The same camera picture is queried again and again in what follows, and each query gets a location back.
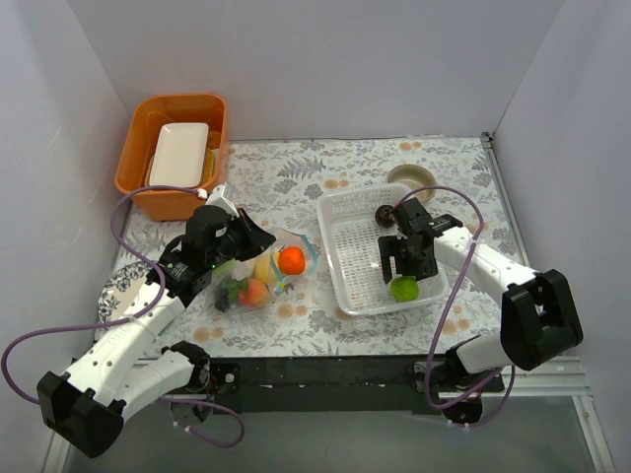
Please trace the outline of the green fruit toy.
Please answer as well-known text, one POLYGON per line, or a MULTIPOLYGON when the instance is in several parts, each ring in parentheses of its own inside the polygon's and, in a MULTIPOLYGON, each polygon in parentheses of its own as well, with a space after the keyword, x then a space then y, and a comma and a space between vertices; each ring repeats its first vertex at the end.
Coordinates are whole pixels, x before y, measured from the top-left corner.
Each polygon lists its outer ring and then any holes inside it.
POLYGON ((412 276, 400 276, 390 283, 390 292, 398 303, 415 301, 419 297, 416 279, 412 276))

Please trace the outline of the peach toy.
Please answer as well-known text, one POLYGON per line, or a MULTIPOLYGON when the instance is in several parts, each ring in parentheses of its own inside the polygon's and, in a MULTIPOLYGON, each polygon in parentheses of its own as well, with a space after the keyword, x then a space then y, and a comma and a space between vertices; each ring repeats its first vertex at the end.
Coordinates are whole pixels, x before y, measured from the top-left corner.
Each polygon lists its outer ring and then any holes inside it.
POLYGON ((270 293, 267 286, 257 279, 245 280, 238 292, 240 304, 250 308, 265 306, 269 298, 270 293))

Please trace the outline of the dark grape bunch toy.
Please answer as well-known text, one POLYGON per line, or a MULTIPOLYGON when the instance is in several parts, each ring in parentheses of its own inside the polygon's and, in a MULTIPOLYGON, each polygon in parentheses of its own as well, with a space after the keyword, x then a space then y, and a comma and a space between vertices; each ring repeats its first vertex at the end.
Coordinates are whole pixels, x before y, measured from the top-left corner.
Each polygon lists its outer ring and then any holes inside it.
POLYGON ((213 292, 215 309, 225 313, 235 303, 238 298, 238 289, 232 286, 219 286, 213 292))

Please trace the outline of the clear zip top bag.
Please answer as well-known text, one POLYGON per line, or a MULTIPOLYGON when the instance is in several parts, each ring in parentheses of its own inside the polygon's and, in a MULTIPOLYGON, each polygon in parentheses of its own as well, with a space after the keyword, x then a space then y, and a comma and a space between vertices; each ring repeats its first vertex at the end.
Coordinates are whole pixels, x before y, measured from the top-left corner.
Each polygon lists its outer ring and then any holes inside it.
MULTIPOLYGON (((270 293, 270 298, 268 303, 263 307, 266 307, 267 305, 273 303, 278 296, 288 294, 289 291, 302 277, 311 275, 317 268, 317 253, 307 235, 297 232, 291 232, 289 230, 281 229, 278 227, 272 229, 272 234, 276 237, 276 241, 262 254, 273 254, 274 252, 280 252, 283 248, 288 246, 298 246, 302 249, 306 256, 307 267, 305 272, 301 275, 285 275, 279 270, 278 264, 272 264, 272 267, 277 275, 277 284, 272 287, 267 286, 270 293)), ((217 287, 232 286, 235 289, 240 290, 243 282, 247 280, 243 279, 241 281, 236 281, 232 278, 231 271, 235 262, 236 261, 232 261, 228 264, 225 264, 213 273, 213 282, 205 292, 204 301, 204 307, 208 309, 211 313, 217 312, 220 314, 233 315, 237 313, 244 313, 252 310, 262 309, 262 307, 250 308, 241 305, 239 299, 237 299, 233 306, 225 313, 214 308, 213 292, 217 287)))

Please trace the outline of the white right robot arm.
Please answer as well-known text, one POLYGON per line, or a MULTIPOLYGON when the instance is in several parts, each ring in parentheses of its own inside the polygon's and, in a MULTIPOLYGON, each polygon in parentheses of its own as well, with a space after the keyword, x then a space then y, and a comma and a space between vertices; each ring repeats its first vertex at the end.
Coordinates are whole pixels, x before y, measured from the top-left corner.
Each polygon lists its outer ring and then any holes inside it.
POLYGON ((439 263, 445 263, 462 270, 499 305, 499 331, 450 348, 436 368, 453 389, 468 391, 506 366, 531 371, 583 342, 570 285, 559 271, 539 272, 513 262, 476 242, 455 217, 432 217, 415 199, 379 207, 375 220, 398 230, 378 239, 383 278, 397 299, 412 301, 412 286, 436 276, 439 263))

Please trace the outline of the dark brown mangosteen toy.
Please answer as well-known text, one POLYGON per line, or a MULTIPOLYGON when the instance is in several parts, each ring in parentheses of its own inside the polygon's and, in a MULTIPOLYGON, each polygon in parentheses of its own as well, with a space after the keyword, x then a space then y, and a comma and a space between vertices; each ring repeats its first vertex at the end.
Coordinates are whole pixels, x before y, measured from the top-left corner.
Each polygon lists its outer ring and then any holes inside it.
POLYGON ((391 205, 380 206, 375 213, 375 221, 378 226, 389 229, 395 226, 394 208, 391 205))

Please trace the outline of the yellow pear toy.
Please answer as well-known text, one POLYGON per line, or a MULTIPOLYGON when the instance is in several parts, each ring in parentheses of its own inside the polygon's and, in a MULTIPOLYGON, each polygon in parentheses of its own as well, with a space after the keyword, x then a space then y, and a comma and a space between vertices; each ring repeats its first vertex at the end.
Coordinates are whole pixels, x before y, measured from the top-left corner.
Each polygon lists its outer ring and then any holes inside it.
POLYGON ((264 253, 256 258, 253 270, 254 278, 262 284, 272 287, 277 284, 277 275, 272 264, 278 264, 279 252, 264 253))

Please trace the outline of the orange fruit toy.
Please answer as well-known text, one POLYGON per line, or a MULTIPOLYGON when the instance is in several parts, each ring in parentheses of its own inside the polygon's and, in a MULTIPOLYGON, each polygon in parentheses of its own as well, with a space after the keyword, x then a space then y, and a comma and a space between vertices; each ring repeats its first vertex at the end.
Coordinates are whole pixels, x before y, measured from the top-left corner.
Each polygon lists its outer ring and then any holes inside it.
POLYGON ((278 255, 278 268, 285 275, 301 275, 307 267, 307 259, 298 246, 283 248, 278 255))

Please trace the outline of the white radish toy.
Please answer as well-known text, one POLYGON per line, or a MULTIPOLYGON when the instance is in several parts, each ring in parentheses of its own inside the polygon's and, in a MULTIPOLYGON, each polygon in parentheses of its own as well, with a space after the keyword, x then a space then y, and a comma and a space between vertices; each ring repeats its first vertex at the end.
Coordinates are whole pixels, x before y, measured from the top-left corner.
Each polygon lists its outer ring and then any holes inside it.
POLYGON ((254 271, 255 263, 252 261, 236 261, 231 271, 231 276, 236 281, 249 279, 254 271))

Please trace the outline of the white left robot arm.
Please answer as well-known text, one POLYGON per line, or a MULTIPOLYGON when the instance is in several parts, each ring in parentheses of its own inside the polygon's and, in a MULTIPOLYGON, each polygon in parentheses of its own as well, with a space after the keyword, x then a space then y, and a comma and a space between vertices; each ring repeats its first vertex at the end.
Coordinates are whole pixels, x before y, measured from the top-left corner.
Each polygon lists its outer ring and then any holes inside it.
POLYGON ((178 342, 137 370, 134 365, 158 335, 212 282, 214 271, 249 261, 274 242, 244 209, 197 208, 132 300, 126 313, 63 374, 46 373, 36 391, 44 423, 86 456, 106 452, 124 423, 163 395, 208 389, 211 359, 199 346, 178 342))

